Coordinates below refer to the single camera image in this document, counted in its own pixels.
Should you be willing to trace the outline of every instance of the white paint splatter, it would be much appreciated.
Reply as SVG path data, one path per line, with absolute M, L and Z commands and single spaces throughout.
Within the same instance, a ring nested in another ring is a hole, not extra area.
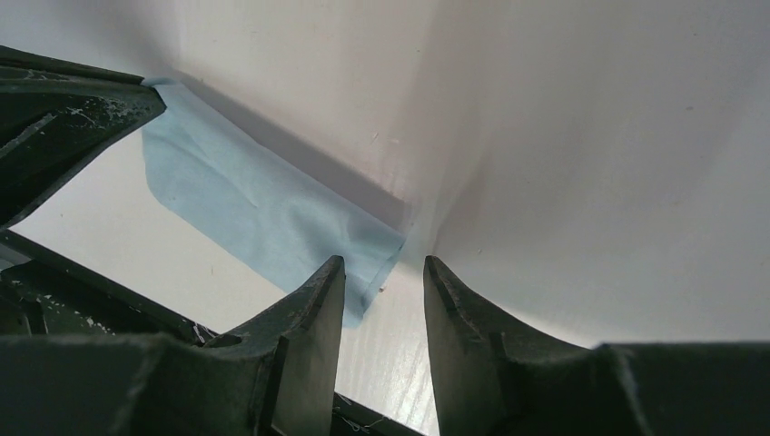
M 340 418 L 342 418 L 343 421 L 347 422 L 347 424 L 350 425 L 350 428 L 353 429 L 353 432 L 361 431 L 361 432 L 364 432 L 364 433 L 369 433 L 369 429 L 367 429 L 365 427 L 361 427 L 359 424 L 357 424 L 357 423 L 355 423 L 355 422 L 345 418 L 344 416 L 340 416 Z
M 192 323 L 192 330 L 195 332 L 195 336 L 198 336 L 198 341 L 200 341 L 201 343 L 206 343 L 206 341 L 201 336 L 201 332 L 198 330 L 197 322 Z
M 90 121 L 91 124 L 96 124 L 96 121 L 94 121 L 94 119 L 92 119 L 90 116 L 83 113 L 83 109 L 76 109 L 73 107 L 68 107 L 67 109 L 70 110 L 70 115 L 80 115 L 86 120 Z

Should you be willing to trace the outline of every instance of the white backdrop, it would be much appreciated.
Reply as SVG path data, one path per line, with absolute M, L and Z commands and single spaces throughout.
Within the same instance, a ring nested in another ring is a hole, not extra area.
M 182 78 L 303 171 L 395 227 L 414 224 L 406 259 L 368 320 L 344 333 L 337 388 L 416 429 L 436 431 L 424 253 L 510 312 L 583 345 L 770 339 L 765 0 L 0 7 L 0 44 Z M 121 146 L 115 154 L 140 145 Z M 120 160 L 106 157 L 120 180 Z M 90 189 L 84 183 L 78 198 L 93 200 Z M 59 214 L 42 210 L 20 231 L 63 249 L 64 229 L 79 226 L 77 238 L 91 241 L 83 247 L 94 247 L 131 219 L 117 213 L 94 225 L 88 215 L 63 227 Z M 193 233 L 164 241 L 215 250 Z M 146 273 L 132 266 L 141 254 L 105 252 L 90 266 L 130 282 Z M 239 270 L 228 280 L 254 281 L 272 296 L 228 294 L 228 283 L 217 285 L 220 303 L 178 302 L 180 290 L 211 289 L 179 278 L 194 257 L 157 268 L 166 284 L 145 291 L 220 330 L 280 296 Z M 234 310 L 240 300 L 252 304 Z

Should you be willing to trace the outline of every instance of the blue tissue paper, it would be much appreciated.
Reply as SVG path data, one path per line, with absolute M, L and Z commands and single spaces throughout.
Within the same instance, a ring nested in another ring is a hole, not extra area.
M 343 256 L 343 324 L 360 323 L 403 235 L 257 144 L 184 85 L 154 88 L 168 106 L 142 129 L 155 198 L 285 292 Z

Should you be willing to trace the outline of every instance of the white floor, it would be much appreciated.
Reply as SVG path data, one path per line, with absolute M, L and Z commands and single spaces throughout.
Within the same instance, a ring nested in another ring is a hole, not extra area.
M 437 433 L 424 253 L 583 345 L 770 339 L 766 0 L 0 7 L 0 44 L 181 78 L 303 171 L 414 224 L 343 334 L 338 390 L 415 429 Z M 279 298 L 152 204 L 137 141 L 18 230 L 219 330 Z

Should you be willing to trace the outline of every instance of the dark plastic piece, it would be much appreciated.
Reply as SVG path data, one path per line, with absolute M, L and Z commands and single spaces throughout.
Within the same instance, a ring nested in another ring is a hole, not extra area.
M 164 110 L 134 76 L 0 46 L 0 230 Z
M 169 311 L 159 304 L 147 300 L 142 295 L 136 294 L 11 231 L 0 233 L 1 242 L 13 247 L 14 253 L 28 253 L 28 256 L 34 260 L 26 259 L 17 266 L 0 272 L 0 334 L 56 335 L 76 332 L 120 338 L 127 333 L 166 332 L 189 344 L 200 346 L 205 343 L 204 348 L 207 349 L 228 348 L 242 343 L 242 336 L 244 335 L 236 334 L 235 331 L 216 335 L 203 325 Z M 266 321 L 267 325 L 277 326 L 280 329 L 281 320 L 279 318 L 278 312 L 272 312 L 272 315 L 267 315 L 267 318 L 260 319 Z M 275 334 L 275 329 L 268 328 L 267 325 L 262 328 L 262 324 L 260 324 L 261 328 L 257 331 L 256 337 Z M 53 342 L 45 342 L 45 344 L 45 346 L 56 348 Z M 114 344 L 112 342 L 98 342 L 95 346 L 112 349 L 110 347 L 113 347 Z M 65 353 L 68 352 L 67 350 L 71 351 L 72 349 L 56 352 Z M 116 353 L 115 356 L 123 358 L 119 353 Z M 100 359 L 99 362 L 107 366 L 112 365 L 108 355 L 98 359 Z M 300 371 L 301 377 L 294 380 L 300 384 L 297 389 L 318 392 L 316 384 L 318 381 L 331 382 L 330 376 L 336 373 L 336 366 L 329 362 L 314 362 L 313 365 L 316 368 L 314 371 Z M 92 371 L 88 365 L 86 368 L 88 371 L 85 374 Z M 74 377 L 73 380 L 78 377 L 85 377 L 79 372 L 72 372 L 69 375 Z M 117 378 L 123 377 L 125 374 L 112 373 L 112 375 Z M 84 395 L 105 395 L 100 391 L 81 390 L 81 393 Z M 85 413 L 87 410 L 85 404 L 90 401 L 90 397 L 78 401 L 84 405 L 83 413 Z M 264 432 L 266 434 L 279 434 L 274 433 L 272 428 L 265 429 Z M 334 395 L 331 409 L 331 434 L 340 436 L 348 434 L 350 436 L 359 434 L 374 436 L 419 435 L 402 424 L 341 395 Z
M 435 257 L 425 313 L 443 436 L 770 433 L 766 343 L 580 349 L 503 312 Z
M 344 285 L 332 257 L 203 348 L 165 334 L 0 336 L 0 385 L 13 399 L 0 403 L 0 434 L 326 436 Z

